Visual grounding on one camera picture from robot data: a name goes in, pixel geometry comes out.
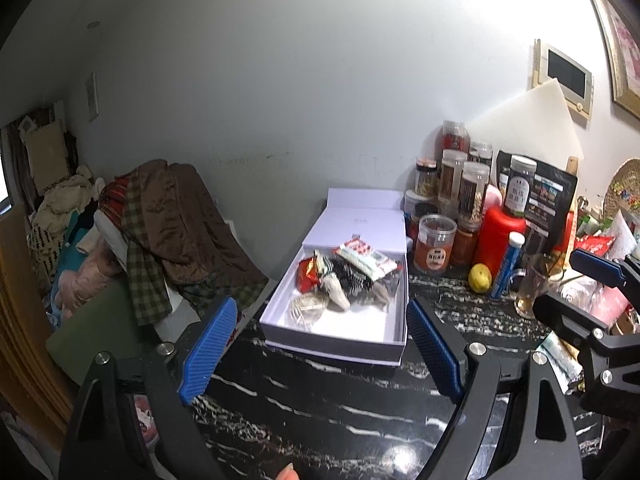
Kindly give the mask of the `clear jar orange label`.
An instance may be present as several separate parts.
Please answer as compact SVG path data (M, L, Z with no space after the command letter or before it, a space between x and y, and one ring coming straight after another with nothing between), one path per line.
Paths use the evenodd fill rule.
M457 234L457 223L441 214L427 214L420 219L414 266L423 273L442 275L449 260Z

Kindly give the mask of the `green plaid cloth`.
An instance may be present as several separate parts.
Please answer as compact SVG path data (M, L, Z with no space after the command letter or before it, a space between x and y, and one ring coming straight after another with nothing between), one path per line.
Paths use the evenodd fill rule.
M137 170L129 174L122 232L127 240L126 267L134 317L140 326L155 324L171 312L171 304L163 268L152 253L146 232Z

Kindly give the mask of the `pile of clothes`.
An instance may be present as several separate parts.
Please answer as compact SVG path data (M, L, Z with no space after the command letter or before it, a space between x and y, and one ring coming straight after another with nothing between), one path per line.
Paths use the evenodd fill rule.
M49 188L30 218L27 247L51 327L59 330L122 274L122 265L96 227L104 180L86 166Z

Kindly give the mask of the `clear zip bag with snacks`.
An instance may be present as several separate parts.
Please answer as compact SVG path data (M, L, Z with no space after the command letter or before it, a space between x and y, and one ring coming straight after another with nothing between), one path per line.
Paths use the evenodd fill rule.
M395 302L400 280L401 273L394 271L375 281L370 289L372 302L381 310L387 311Z

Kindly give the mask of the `dark jar white label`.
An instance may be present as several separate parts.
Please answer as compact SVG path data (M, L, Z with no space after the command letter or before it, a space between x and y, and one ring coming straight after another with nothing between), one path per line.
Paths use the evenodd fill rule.
M514 218L524 218L537 163L528 157L512 155L503 209Z

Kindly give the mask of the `red white sachet strip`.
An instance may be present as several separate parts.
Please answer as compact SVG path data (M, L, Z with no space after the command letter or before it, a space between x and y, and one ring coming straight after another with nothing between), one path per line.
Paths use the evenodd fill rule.
M372 282L398 269L398 263L378 252L361 238L353 238L336 248L335 253L362 272Z

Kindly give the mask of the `wooden folding boards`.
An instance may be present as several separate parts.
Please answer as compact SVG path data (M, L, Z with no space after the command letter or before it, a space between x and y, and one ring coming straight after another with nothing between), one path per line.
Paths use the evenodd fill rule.
M46 348L52 335L30 264L23 205L1 215L1 395L56 450L73 396Z

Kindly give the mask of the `wall switch plate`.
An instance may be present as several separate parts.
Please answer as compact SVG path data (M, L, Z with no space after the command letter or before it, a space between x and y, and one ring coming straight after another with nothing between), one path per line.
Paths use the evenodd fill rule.
M85 81L85 92L88 107L88 117L93 122L100 114L98 82L96 81L96 73L91 72Z

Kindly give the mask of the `yellow lemon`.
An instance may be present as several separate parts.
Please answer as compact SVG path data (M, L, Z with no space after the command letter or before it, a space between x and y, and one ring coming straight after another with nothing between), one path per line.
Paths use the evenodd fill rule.
M487 294L492 285L492 275L488 266L484 263L474 264L469 272L468 282L473 292Z

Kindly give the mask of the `bag of cream rope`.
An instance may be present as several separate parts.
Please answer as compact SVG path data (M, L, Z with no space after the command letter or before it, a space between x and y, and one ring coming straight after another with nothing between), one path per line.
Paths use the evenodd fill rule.
M306 292L295 296L288 304L288 324L296 330L309 332L329 305L323 292Z

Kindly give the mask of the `green patterned packet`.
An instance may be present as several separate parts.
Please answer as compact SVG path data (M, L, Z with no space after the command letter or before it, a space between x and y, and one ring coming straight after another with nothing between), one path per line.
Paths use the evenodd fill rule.
M322 281L332 272L332 266L328 258L318 250L314 251L314 272L316 272L316 277L319 281Z

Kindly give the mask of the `red gold snack packet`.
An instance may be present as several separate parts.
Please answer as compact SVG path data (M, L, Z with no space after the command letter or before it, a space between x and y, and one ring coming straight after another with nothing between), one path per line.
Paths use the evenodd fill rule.
M320 275L316 256L300 260L296 271L296 289L301 294L314 292L320 285Z

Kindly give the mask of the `small framed chalkboard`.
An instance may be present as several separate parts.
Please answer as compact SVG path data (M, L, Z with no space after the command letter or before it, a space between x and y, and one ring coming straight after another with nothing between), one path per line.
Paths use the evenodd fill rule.
M593 76L582 64L540 39L534 43L532 87L555 79L567 106L589 120L593 101Z

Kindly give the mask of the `white open gift box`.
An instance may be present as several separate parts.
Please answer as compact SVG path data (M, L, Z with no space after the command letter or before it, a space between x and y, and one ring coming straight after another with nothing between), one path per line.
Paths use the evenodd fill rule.
M408 339L407 252L401 192L332 188L262 312L266 343L399 365Z

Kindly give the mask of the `black white checkered cloth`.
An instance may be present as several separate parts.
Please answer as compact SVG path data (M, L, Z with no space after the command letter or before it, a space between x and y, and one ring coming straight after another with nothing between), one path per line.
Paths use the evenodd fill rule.
M332 272L320 281L319 288L340 310L348 311L352 300L368 292L373 282L343 258L325 256Z

